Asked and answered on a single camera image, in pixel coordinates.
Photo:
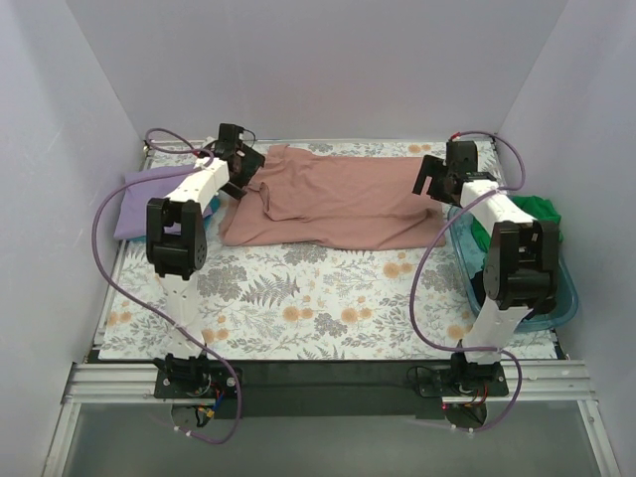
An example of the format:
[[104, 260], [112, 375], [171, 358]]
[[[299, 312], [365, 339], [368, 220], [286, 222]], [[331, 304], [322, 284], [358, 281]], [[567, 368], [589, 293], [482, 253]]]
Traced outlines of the pink t-shirt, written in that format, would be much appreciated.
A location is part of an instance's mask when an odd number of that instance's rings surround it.
[[230, 201], [220, 240], [227, 246], [427, 247], [444, 218], [440, 203], [411, 191], [420, 163], [416, 157], [318, 156], [273, 145], [245, 196]]

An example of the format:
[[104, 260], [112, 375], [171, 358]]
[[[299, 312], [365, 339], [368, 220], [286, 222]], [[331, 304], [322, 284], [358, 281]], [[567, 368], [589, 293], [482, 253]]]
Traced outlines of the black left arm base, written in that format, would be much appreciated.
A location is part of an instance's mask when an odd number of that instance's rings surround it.
[[242, 383], [241, 368], [235, 368], [234, 377], [203, 355], [181, 359], [168, 354], [154, 358], [152, 364], [157, 369], [156, 398], [236, 398], [237, 383]]

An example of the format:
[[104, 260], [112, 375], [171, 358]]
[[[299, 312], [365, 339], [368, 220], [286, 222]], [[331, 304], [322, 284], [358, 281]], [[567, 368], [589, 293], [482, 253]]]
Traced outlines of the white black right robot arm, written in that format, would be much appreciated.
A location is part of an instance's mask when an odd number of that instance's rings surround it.
[[459, 352], [465, 361], [449, 371], [451, 386], [472, 395], [486, 382], [481, 365], [501, 359], [518, 325], [557, 306], [558, 225], [540, 221], [514, 204], [488, 173], [459, 172], [440, 158], [423, 157], [413, 191], [470, 213], [490, 236], [483, 266], [484, 303]]

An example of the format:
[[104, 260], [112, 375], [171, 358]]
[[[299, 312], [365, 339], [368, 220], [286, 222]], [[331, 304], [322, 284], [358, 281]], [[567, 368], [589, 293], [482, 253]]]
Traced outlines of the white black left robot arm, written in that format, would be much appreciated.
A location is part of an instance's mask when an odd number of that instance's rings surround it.
[[219, 192], [235, 200], [264, 165], [264, 157], [241, 136], [204, 146], [195, 166], [175, 189], [151, 199], [146, 208], [146, 255], [166, 294], [166, 314], [174, 321], [167, 352], [197, 357], [204, 343], [198, 294], [199, 272], [207, 260], [204, 211]]

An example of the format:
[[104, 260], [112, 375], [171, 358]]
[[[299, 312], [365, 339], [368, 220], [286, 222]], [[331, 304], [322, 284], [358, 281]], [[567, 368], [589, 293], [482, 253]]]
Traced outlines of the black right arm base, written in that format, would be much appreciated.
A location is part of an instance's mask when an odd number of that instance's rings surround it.
[[506, 397], [509, 388], [500, 363], [468, 363], [462, 353], [446, 361], [411, 366], [406, 380], [422, 397]]

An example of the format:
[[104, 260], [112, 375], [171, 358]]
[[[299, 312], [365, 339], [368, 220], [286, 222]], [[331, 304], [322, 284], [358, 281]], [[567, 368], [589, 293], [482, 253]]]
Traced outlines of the folded teal t-shirt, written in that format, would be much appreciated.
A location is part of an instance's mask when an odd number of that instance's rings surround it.
[[[213, 198], [203, 212], [204, 228], [207, 230], [212, 222], [215, 212], [220, 207], [220, 200]], [[118, 221], [115, 227], [114, 238], [116, 240], [145, 241], [145, 208], [133, 200], [126, 200], [122, 204]]]

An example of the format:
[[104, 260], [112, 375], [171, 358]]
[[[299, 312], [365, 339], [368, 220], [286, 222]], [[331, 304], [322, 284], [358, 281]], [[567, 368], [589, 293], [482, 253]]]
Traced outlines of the blue plastic bin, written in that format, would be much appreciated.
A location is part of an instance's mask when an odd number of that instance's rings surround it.
[[[458, 261], [462, 280], [466, 288], [470, 309], [475, 317], [481, 311], [483, 293], [478, 292], [475, 276], [483, 269], [486, 253], [478, 246], [472, 236], [473, 216], [460, 217], [450, 228], [451, 244]], [[548, 314], [536, 315], [522, 321], [517, 333], [531, 333], [557, 328], [567, 323], [577, 312], [578, 295], [562, 257], [559, 258], [558, 289], [556, 307]]]

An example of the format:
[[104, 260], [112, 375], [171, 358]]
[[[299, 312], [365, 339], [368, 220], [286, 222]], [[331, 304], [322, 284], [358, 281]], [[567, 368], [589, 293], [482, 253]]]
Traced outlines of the green t-shirt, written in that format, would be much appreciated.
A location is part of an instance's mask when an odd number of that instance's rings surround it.
[[[525, 213], [535, 217], [539, 221], [549, 221], [560, 225], [561, 215], [557, 212], [551, 200], [538, 196], [511, 196], [511, 201]], [[478, 247], [487, 252], [490, 247], [490, 236], [486, 229], [473, 218], [471, 234]]]

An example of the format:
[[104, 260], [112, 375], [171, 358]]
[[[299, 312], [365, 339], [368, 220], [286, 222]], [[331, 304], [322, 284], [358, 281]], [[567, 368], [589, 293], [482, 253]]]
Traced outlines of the black t-shirt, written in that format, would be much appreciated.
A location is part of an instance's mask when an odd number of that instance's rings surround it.
[[487, 293], [484, 285], [484, 270], [477, 271], [471, 278], [471, 286], [475, 295], [476, 302], [482, 306], [487, 297]]

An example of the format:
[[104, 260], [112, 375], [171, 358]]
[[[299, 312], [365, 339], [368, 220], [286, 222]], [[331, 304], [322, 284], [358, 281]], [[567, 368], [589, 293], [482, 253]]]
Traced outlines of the folded purple t-shirt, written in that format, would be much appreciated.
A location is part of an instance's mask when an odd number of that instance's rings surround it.
[[167, 166], [125, 175], [126, 190], [120, 205], [114, 238], [141, 240], [146, 236], [146, 212], [151, 199], [168, 198], [178, 204], [194, 201], [203, 216], [199, 229], [204, 233], [213, 214], [210, 203], [223, 183], [227, 173], [214, 171], [213, 167], [199, 170], [193, 165]]

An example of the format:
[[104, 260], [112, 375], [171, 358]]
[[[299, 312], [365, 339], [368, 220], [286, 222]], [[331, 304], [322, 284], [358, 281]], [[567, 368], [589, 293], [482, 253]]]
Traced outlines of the floral patterned tablecloth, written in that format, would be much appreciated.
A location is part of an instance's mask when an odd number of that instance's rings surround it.
[[[445, 155], [441, 142], [291, 142], [315, 155], [416, 157]], [[345, 251], [307, 243], [225, 247], [219, 222], [207, 230], [208, 261], [198, 283], [203, 337], [229, 361], [445, 359], [413, 333], [408, 298], [424, 249]], [[446, 234], [426, 261], [417, 287], [416, 320], [432, 342], [456, 346], [473, 315]], [[146, 261], [143, 242], [122, 245], [113, 280], [164, 309], [166, 295]], [[94, 347], [101, 360], [151, 360], [167, 353], [169, 324], [110, 292]]]

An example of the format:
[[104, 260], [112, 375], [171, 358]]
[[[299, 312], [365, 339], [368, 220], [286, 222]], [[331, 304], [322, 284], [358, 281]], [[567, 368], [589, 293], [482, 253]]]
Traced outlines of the aluminium frame rail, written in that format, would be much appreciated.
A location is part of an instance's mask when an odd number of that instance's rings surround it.
[[226, 444], [177, 434], [170, 401], [155, 397], [151, 360], [101, 360], [73, 370], [65, 392], [79, 406], [72, 438], [60, 441], [49, 476], [616, 476], [587, 368], [557, 357], [548, 331], [517, 335], [508, 378], [522, 378], [514, 406], [489, 399], [493, 430], [465, 435], [429, 422], [432, 401], [405, 392], [404, 410], [379, 407], [379, 386], [351, 388], [352, 414], [329, 402], [323, 415], [248, 415]]

